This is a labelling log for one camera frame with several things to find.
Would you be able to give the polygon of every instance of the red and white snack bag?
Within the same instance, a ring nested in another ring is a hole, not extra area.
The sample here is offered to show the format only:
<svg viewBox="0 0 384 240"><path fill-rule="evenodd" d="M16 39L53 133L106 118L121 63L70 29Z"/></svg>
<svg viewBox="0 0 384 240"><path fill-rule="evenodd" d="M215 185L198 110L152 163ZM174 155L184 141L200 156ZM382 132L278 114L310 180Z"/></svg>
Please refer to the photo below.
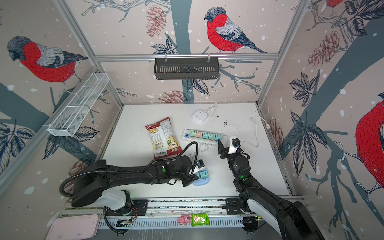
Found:
<svg viewBox="0 0 384 240"><path fill-rule="evenodd" d="M182 149L173 134L169 117L154 124L145 126L151 135L153 143L153 156L162 157L179 154Z"/></svg>

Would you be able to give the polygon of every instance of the long power strip with colorful plugs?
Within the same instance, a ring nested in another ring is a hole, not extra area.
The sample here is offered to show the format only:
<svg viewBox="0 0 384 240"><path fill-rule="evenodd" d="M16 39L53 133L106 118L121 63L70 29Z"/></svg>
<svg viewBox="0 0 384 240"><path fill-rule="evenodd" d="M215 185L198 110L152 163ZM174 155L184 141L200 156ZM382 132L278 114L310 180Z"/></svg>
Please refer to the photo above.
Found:
<svg viewBox="0 0 384 240"><path fill-rule="evenodd" d="M227 136L215 133L200 132L197 130L184 129L182 136L183 140L196 141L204 144L218 146L218 140L220 139L223 144L227 143Z"/></svg>

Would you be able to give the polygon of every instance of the pink tray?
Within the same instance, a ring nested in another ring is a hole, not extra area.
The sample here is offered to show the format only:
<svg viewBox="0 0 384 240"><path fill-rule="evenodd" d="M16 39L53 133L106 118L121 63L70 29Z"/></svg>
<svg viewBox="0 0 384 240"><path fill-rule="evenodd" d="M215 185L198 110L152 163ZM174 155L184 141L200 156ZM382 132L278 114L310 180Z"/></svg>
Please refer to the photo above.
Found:
<svg viewBox="0 0 384 240"><path fill-rule="evenodd" d="M80 240L92 238L99 227L100 215L62 217L53 221L45 240Z"/></svg>

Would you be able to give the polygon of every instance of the barcode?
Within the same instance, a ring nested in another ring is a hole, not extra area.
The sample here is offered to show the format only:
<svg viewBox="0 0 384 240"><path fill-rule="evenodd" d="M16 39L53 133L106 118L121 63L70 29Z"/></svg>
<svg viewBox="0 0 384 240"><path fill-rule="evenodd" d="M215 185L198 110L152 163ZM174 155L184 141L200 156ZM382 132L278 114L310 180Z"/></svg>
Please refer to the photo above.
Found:
<svg viewBox="0 0 384 240"><path fill-rule="evenodd" d="M167 152L157 152L155 153L155 157L161 157L167 155Z"/></svg>

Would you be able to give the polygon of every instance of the chip bag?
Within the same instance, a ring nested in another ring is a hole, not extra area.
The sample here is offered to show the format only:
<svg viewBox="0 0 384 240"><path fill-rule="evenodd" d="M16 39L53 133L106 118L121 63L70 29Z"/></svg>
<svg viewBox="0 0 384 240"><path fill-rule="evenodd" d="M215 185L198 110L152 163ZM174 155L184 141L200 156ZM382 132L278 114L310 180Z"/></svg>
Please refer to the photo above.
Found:
<svg viewBox="0 0 384 240"><path fill-rule="evenodd" d="M169 117L154 124L145 126L151 135L153 143L153 156L162 157L179 154L182 149L173 134Z"/></svg>
<svg viewBox="0 0 384 240"><path fill-rule="evenodd" d="M202 214L191 214L192 216L192 227L199 225L209 225L208 212Z"/></svg>

